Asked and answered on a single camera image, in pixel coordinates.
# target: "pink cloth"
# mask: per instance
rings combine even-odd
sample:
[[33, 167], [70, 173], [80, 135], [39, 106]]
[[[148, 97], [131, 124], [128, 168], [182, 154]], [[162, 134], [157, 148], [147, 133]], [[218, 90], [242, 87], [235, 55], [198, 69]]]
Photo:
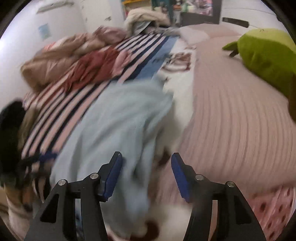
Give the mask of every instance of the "pink cloth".
[[93, 34], [108, 45], [119, 43], [126, 37], [125, 30], [104, 26], [100, 26]]
[[92, 51], [78, 61], [73, 73], [64, 83], [65, 92], [120, 75], [130, 61], [130, 52], [126, 50], [118, 51], [109, 47], [104, 51]]
[[295, 188], [280, 187], [266, 194], [247, 198], [267, 241], [274, 241], [287, 225], [293, 212]]

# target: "striped blanket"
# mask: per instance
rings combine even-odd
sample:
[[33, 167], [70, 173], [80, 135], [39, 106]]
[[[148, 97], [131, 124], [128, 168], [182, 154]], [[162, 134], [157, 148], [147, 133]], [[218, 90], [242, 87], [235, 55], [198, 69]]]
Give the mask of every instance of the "striped blanket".
[[174, 37], [160, 34], [131, 37], [115, 47], [132, 52], [131, 62], [120, 76], [65, 94], [61, 85], [73, 71], [74, 64], [60, 80], [47, 86], [40, 94], [27, 94], [23, 102], [24, 108], [27, 110], [38, 107], [41, 111], [25, 143], [22, 158], [47, 151], [59, 153], [76, 124], [110, 81], [123, 83], [152, 77], [163, 63], [154, 60], [168, 54], [175, 41]]

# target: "poster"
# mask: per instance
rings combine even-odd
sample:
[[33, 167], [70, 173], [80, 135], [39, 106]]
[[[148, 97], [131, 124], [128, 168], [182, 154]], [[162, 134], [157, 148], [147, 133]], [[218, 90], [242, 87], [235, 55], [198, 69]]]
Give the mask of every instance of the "poster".
[[51, 36], [48, 23], [41, 25], [38, 28], [38, 30], [39, 30], [39, 34], [40, 34], [42, 40], [46, 40], [47, 38], [49, 38]]

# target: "green plush toy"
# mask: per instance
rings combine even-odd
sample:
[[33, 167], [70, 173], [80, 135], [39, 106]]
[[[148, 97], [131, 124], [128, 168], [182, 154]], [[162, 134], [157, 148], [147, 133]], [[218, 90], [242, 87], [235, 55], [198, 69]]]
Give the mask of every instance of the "green plush toy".
[[223, 50], [231, 50], [231, 57], [240, 54], [250, 71], [290, 97], [296, 73], [296, 45], [289, 34], [274, 28], [253, 29]]

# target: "black cloth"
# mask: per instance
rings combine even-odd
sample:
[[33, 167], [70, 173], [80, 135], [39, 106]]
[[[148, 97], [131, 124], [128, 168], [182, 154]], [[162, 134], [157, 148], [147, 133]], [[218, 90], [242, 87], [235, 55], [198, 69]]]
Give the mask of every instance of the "black cloth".
[[21, 101], [14, 101], [0, 113], [0, 174], [16, 171], [20, 161], [17, 133], [26, 111]]

